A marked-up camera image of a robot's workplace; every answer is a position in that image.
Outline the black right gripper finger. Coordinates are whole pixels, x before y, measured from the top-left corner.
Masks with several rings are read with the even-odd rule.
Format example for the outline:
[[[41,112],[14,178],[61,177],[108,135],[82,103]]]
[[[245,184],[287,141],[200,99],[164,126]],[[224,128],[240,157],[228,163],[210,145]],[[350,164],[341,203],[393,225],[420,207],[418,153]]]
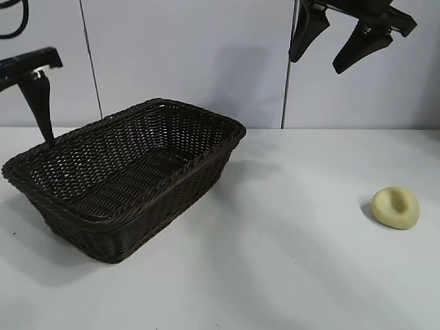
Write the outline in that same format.
[[[337,74],[341,74],[364,57],[388,47],[392,42],[389,27],[358,23],[333,60],[333,67]]]
[[[329,26],[326,5],[300,5],[289,48],[289,59],[297,63],[311,43]]]

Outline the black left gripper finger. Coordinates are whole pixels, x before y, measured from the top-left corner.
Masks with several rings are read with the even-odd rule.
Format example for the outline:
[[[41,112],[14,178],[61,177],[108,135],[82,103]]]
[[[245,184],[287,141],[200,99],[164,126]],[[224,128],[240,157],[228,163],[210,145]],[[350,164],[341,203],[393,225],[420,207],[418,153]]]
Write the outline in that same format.
[[[50,81],[43,70],[33,71],[20,82],[20,90],[47,144],[54,144],[50,117]]]

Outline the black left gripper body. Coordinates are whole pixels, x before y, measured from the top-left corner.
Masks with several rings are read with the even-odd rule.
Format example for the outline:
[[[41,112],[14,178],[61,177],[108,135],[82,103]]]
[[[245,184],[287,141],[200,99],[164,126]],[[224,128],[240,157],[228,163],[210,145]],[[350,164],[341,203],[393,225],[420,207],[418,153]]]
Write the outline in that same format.
[[[56,48],[45,47],[1,60],[1,91],[17,85],[44,67],[61,68],[63,62]]]

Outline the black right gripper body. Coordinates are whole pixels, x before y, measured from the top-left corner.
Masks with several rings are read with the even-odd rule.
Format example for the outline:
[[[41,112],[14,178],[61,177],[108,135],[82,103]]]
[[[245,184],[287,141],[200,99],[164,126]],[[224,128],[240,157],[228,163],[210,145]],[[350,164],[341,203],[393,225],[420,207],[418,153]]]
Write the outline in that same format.
[[[380,25],[407,37],[416,27],[416,21],[405,12],[394,8],[392,1],[302,1],[307,7],[317,10],[332,9],[368,23]]]

